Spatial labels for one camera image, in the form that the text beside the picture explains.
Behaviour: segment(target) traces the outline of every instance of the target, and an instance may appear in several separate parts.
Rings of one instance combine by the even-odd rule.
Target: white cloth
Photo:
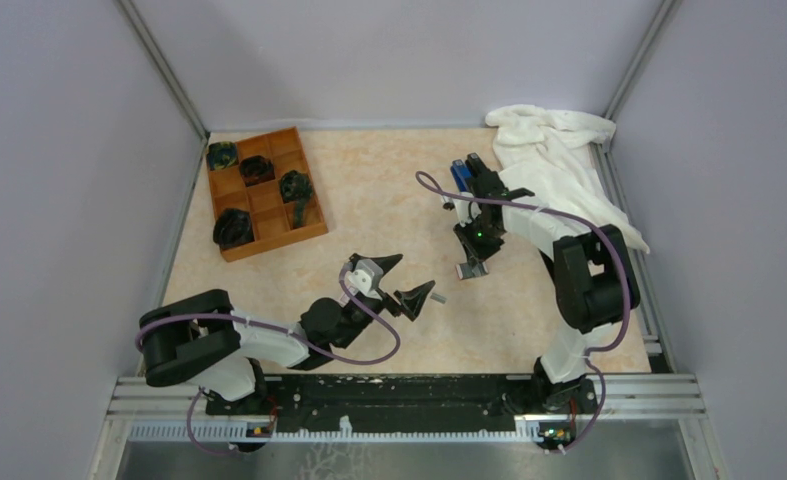
[[[485,121],[498,127],[493,151],[502,165],[499,177],[506,187],[528,188],[535,193],[538,205],[578,215],[596,225],[612,224],[623,232],[629,248],[649,253],[640,232],[605,196],[589,160],[588,144],[610,140],[617,128],[614,122],[589,113],[534,105],[502,107],[488,113]],[[529,222],[542,224],[555,235],[588,231],[571,220],[560,220],[566,228],[556,229],[553,218],[532,211],[525,215]]]

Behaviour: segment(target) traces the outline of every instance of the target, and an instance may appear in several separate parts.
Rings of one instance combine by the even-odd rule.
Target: white wall
[[[614,155],[734,479],[787,478],[787,2],[684,2]]]
[[[660,0],[137,0],[211,130],[602,113]]]
[[[198,148],[113,2],[0,1],[0,479],[87,474]]]

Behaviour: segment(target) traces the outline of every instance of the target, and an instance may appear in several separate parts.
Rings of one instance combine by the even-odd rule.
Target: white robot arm
[[[523,203],[537,207],[537,197],[525,188],[509,190],[513,179],[487,168],[476,154],[452,165],[461,195]],[[537,210],[500,205],[477,205],[466,199],[444,199],[454,209],[458,222],[453,230],[464,248],[467,262],[458,266],[462,279],[487,274],[484,262],[504,244],[505,233],[529,240],[541,253],[555,284],[556,300],[564,322],[548,351],[535,364],[540,382],[540,398],[545,408],[559,408],[585,376],[585,352],[610,342],[623,320],[623,295],[613,257],[601,239],[584,225]],[[628,251],[619,229],[600,227],[621,258],[635,308],[640,295],[628,260]],[[591,264],[601,272],[591,273]]]
[[[397,290],[392,296],[380,287],[381,279],[401,259],[401,254],[352,255],[342,278],[343,285],[351,285],[348,298],[320,298],[293,324],[236,309],[224,290],[152,310],[140,319],[137,340],[145,360],[146,383],[163,387],[190,382],[207,390],[209,411],[214,402],[227,405],[232,412],[238,408],[254,411],[265,397],[266,385],[258,360],[313,370],[334,358],[342,359],[331,348],[347,348],[373,320],[383,322],[378,316],[382,310],[412,321],[417,318],[433,280],[406,292]]]

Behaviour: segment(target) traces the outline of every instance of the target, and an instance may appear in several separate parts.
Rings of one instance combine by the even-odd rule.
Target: blue marker
[[[458,186],[458,191],[461,193],[468,192],[467,179],[472,178],[472,174],[470,173],[470,169],[464,165],[464,162],[462,160],[455,160],[452,162],[452,166],[449,170],[452,172],[452,178]]]

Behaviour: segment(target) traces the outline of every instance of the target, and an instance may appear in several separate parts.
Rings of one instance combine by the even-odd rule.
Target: table surface
[[[341,295],[337,275],[352,253],[402,253],[382,288],[409,290],[433,279],[446,304],[427,302],[413,323],[385,313],[402,337],[390,360],[373,366],[334,361],[315,373],[530,373],[563,321],[540,255],[507,235],[502,251],[487,262],[489,275],[458,280],[455,265],[465,258],[452,233],[454,213],[414,179],[416,170],[425,170],[453,190],[449,164],[470,152],[497,168],[494,134],[488,128],[301,132],[329,232],[232,263],[211,241],[213,210],[202,162],[165,303],[221,288],[236,308],[293,323],[317,298]],[[211,141],[253,135],[214,134]],[[603,371],[650,371],[635,314],[631,323],[619,348],[593,356]],[[348,349],[335,351],[371,359],[393,345],[390,333],[373,323]],[[267,362],[264,370],[290,371]]]

